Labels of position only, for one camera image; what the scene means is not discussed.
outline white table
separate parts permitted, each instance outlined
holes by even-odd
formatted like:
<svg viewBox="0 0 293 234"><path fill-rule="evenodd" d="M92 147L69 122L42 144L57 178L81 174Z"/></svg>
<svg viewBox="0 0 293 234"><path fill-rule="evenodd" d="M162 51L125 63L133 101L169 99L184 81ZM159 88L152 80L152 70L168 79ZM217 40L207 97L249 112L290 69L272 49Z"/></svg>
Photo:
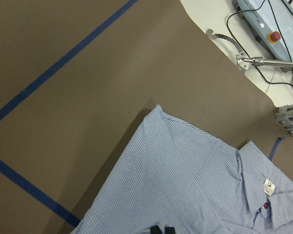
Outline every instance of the white table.
<svg viewBox="0 0 293 234"><path fill-rule="evenodd" d="M236 12L231 0L181 0L181 3L190 18L202 31L206 32L207 29L211 28L214 30L214 33L230 36L226 27L226 20L229 15ZM231 17L229 26L232 33L251 57L272 59L270 53L255 40L247 23L238 15ZM213 42L236 64L235 55L237 54L237 50L233 44L223 39L213 40ZM270 82L292 81L293 83L291 72L284 73L280 68L276 67L260 67L260 70ZM286 84L267 84L252 66L245 72L245 75L253 84L270 97L275 106L293 104L293 88L291 86Z"/></svg>

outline shirt collar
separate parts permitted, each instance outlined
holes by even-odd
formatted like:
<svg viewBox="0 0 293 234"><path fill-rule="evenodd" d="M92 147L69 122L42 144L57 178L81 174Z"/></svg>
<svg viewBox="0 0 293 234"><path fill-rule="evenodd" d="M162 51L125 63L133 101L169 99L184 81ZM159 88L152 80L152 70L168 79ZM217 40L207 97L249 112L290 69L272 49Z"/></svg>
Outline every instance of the shirt collar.
<svg viewBox="0 0 293 234"><path fill-rule="evenodd" d="M293 220L293 182L290 181L254 145L247 143L239 150L245 193L249 209L256 212L267 199L272 211L272 227L277 228ZM276 188L272 196L264 192L264 182L268 178Z"/></svg>

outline metal rod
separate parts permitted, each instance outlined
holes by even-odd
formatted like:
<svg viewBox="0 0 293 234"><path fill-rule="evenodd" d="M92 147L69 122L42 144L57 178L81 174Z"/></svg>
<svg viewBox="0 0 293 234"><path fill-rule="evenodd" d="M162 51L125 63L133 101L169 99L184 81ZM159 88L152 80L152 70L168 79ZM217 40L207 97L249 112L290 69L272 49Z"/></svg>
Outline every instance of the metal rod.
<svg viewBox="0 0 293 234"><path fill-rule="evenodd" d="M276 66L276 67L289 67L293 68L293 62L279 61L279 60L269 60L263 59L261 57L255 58L242 58L243 62L251 63L255 66Z"/></svg>

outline metal bracket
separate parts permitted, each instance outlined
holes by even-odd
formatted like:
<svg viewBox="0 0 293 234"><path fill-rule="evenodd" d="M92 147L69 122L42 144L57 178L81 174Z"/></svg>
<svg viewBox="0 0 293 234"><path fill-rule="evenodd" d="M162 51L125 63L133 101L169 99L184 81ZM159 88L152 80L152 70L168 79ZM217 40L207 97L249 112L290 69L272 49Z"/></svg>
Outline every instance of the metal bracket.
<svg viewBox="0 0 293 234"><path fill-rule="evenodd" d="M275 119L293 136L293 105L279 107Z"/></svg>
<svg viewBox="0 0 293 234"><path fill-rule="evenodd" d="M245 69L245 70L248 70L248 68L250 67L251 64L243 61L243 58L245 57L245 53L240 52L240 53L236 54L235 56L236 56L238 66Z"/></svg>

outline emergency stop button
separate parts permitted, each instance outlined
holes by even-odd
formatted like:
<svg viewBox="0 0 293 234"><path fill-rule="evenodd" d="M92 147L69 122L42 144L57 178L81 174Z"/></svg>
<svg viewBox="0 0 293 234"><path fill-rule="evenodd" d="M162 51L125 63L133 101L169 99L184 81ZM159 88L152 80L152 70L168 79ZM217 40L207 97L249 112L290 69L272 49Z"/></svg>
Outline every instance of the emergency stop button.
<svg viewBox="0 0 293 234"><path fill-rule="evenodd" d="M277 41L281 39L281 35L279 32L274 31L273 33L268 34L268 40L272 43L275 44Z"/></svg>

